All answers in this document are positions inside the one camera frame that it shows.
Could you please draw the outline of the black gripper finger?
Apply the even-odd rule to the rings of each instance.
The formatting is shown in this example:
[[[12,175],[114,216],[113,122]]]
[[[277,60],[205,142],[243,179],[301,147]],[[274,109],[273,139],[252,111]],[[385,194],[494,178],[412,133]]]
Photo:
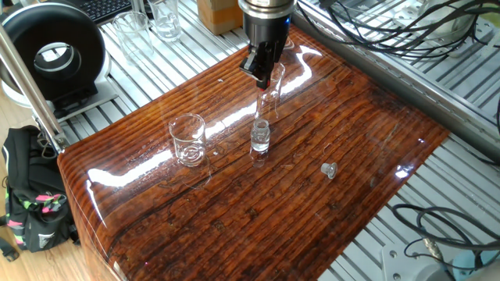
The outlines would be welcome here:
[[[274,64],[279,61],[282,48],[281,41],[272,41],[266,46],[266,86],[270,86],[271,74],[273,72]]]
[[[269,54],[266,42],[260,43],[258,47],[250,44],[248,56],[242,60],[239,69],[254,79],[257,85],[268,85],[270,79]]]

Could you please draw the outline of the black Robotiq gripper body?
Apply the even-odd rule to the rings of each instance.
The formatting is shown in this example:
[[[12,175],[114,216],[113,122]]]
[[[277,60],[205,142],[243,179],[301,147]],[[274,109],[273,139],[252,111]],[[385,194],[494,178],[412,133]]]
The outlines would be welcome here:
[[[261,19],[243,14],[243,29],[249,39],[248,51],[258,48],[262,43],[270,43],[276,54],[281,54],[286,43],[291,14],[275,19]]]

